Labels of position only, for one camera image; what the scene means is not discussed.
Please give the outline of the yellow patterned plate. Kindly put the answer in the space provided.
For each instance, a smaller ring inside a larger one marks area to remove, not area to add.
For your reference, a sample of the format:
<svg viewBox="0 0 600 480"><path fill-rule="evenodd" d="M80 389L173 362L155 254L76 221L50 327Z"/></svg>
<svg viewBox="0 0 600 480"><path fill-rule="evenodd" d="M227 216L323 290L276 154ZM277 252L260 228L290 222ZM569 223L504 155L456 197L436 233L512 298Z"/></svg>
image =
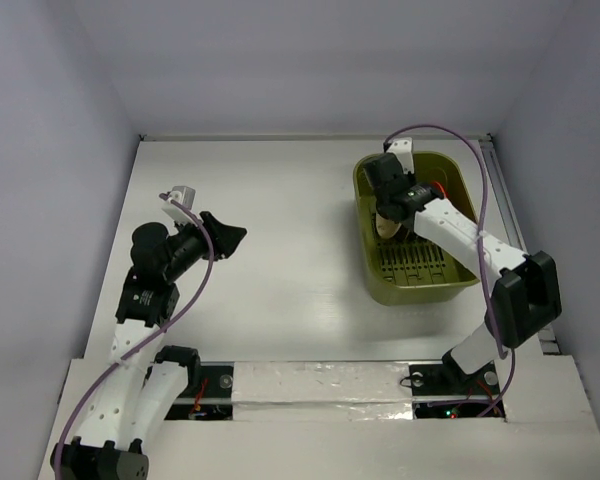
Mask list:
<svg viewBox="0 0 600 480"><path fill-rule="evenodd" d="M379 214L375 215L375 230L382 240L403 240L409 235L409 231L400 223L386 219Z"/></svg>

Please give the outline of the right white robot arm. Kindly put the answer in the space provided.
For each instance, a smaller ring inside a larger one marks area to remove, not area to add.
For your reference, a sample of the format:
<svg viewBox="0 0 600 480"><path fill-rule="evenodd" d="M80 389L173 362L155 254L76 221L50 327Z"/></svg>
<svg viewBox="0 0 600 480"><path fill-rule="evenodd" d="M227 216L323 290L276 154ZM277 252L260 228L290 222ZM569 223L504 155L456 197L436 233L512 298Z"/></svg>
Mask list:
<svg viewBox="0 0 600 480"><path fill-rule="evenodd" d="M436 245L481 282L486 305L482 324L441 359L440 379L448 390L466 390L485 365L559 317L557 267L550 255L530 255L481 230L437 184L416 182L404 172L392 153L362 160L355 178L369 187L376 220Z"/></svg>

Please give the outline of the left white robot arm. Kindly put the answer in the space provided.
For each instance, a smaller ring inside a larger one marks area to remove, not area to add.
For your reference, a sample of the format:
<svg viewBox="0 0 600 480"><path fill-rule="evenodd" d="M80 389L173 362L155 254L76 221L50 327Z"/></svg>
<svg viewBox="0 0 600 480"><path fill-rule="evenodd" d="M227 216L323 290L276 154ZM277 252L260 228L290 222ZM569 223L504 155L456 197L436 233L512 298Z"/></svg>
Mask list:
<svg viewBox="0 0 600 480"><path fill-rule="evenodd" d="M106 370L70 414L50 457L57 479L144 479L148 449L174 400L198 393L202 367L195 348L163 345L179 318L177 280L197 261L230 257L243 227L210 212L176 215L177 232L145 223L132 234L129 269L115 314Z"/></svg>

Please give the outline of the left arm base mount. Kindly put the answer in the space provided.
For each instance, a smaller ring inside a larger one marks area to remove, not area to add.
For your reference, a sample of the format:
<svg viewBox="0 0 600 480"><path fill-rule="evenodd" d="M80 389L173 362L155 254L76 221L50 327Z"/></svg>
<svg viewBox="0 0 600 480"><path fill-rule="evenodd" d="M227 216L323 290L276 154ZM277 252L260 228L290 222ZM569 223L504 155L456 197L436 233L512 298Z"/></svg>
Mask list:
<svg viewBox="0 0 600 480"><path fill-rule="evenodd" d="M233 383L233 363L203 363L198 388L181 394L170 407L165 419L170 421L231 420Z"/></svg>

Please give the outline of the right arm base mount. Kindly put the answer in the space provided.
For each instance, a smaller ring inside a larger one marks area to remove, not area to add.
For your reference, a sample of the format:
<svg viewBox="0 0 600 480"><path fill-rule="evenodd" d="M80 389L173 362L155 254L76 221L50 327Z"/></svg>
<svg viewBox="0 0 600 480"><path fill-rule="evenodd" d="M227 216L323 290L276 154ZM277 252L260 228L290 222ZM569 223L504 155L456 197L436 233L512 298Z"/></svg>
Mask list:
<svg viewBox="0 0 600 480"><path fill-rule="evenodd" d="M441 363L410 364L400 381L412 396L413 415L418 420L455 420L506 417L501 400L499 378L493 363L464 380L444 376Z"/></svg>

